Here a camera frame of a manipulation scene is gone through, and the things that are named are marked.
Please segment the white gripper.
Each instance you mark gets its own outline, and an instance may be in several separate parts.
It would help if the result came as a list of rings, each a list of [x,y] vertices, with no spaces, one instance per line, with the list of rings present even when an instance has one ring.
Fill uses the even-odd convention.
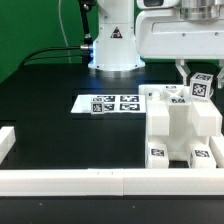
[[[219,60],[217,86],[224,87],[224,15],[186,21],[176,9],[142,11],[136,19],[136,46],[146,59],[177,59],[184,86],[191,73],[185,60]]]

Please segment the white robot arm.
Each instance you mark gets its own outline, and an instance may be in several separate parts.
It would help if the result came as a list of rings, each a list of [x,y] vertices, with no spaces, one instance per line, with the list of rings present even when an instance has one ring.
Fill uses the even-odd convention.
[[[217,60],[224,87],[224,0],[81,0],[98,6],[99,34],[87,48],[91,69],[129,71],[145,59],[172,59],[182,76],[188,60]]]

